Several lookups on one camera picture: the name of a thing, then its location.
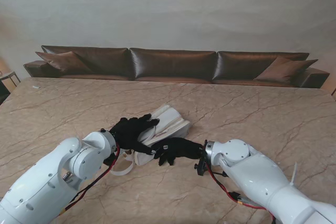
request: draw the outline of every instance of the throw pillow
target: throw pillow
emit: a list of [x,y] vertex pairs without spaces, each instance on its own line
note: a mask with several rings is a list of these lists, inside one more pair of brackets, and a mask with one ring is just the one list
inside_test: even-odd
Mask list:
[[74,52],[64,52],[63,54],[48,54],[46,52],[35,53],[54,68],[58,69],[61,75],[93,73]]
[[254,80],[288,83],[317,60],[289,60],[278,57]]

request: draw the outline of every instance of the red cable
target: red cable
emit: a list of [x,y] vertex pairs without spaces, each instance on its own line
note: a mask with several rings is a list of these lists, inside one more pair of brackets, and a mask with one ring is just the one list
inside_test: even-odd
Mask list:
[[73,207],[78,201],[80,201],[81,199],[83,199],[84,195],[86,194],[86,192],[96,183],[98,182],[102,177],[104,177],[109,171],[111,171],[112,167],[114,166],[114,164],[116,163],[118,157],[119,157],[119,153],[120,153],[120,148],[119,145],[116,143],[117,146],[117,154],[115,157],[115,160],[112,162],[112,164],[109,166],[109,168],[107,168],[105,170],[105,172],[103,172],[97,179],[95,179],[90,185],[88,185],[85,189],[83,189],[82,191],[84,191],[81,196],[79,197],[79,199],[77,199],[75,202],[69,204],[66,208],[65,211],[69,210],[71,207]]
[[[232,198],[232,196],[228,193],[226,187],[225,187],[221,182],[219,182],[219,181],[217,180],[217,178],[216,178],[215,175],[213,174],[213,172],[212,172],[212,170],[210,169],[210,167],[209,167],[209,165],[208,165],[207,162],[205,162],[205,165],[206,165],[206,167],[207,167],[207,169],[208,169],[208,171],[209,171],[209,173],[210,173],[212,179],[213,179],[213,180],[220,186],[220,188],[226,193],[226,195],[227,195],[231,200],[233,200],[235,203],[238,203],[238,201],[236,201],[234,198]],[[250,208],[254,208],[254,209],[261,209],[261,210],[266,210],[266,211],[268,211],[265,207],[252,206],[252,205],[249,205],[249,204],[246,204],[246,203],[243,203],[243,202],[241,202],[241,203],[242,203],[242,205],[245,206],[245,207],[250,207]]]

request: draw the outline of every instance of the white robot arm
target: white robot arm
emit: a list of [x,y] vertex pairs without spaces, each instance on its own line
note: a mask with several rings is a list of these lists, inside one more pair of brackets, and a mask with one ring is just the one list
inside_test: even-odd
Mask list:
[[266,208],[283,224],[336,224],[336,207],[309,199],[277,164],[242,140],[206,141],[195,168],[202,176],[209,165],[220,165],[252,204]]
[[114,137],[104,129],[82,141],[65,139],[11,186],[0,202],[0,223],[50,223],[116,148]]

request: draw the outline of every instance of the black connector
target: black connector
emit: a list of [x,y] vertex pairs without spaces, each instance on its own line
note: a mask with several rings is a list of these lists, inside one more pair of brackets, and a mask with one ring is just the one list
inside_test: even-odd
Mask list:
[[222,173],[216,173],[216,172],[212,172],[213,174],[217,174],[217,175],[221,175],[224,178],[228,178],[229,176],[223,171]]
[[235,201],[240,200],[240,194],[239,193],[236,193],[235,191],[229,191],[228,193],[230,194],[232,199],[234,199]]

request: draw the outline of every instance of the sofa backrest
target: sofa backrest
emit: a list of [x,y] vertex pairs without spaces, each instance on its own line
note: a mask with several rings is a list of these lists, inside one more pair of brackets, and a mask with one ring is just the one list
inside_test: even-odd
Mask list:
[[130,48],[135,78],[188,77],[211,80],[216,66],[214,51]]
[[44,52],[73,51],[95,74],[128,77],[180,77],[252,80],[277,57],[306,60],[306,52],[229,52],[42,46]]
[[42,46],[42,50],[50,54],[73,51],[96,74],[134,77],[128,48]]
[[277,58],[306,60],[306,52],[229,52],[217,53],[217,66],[213,80],[252,80],[260,75]]

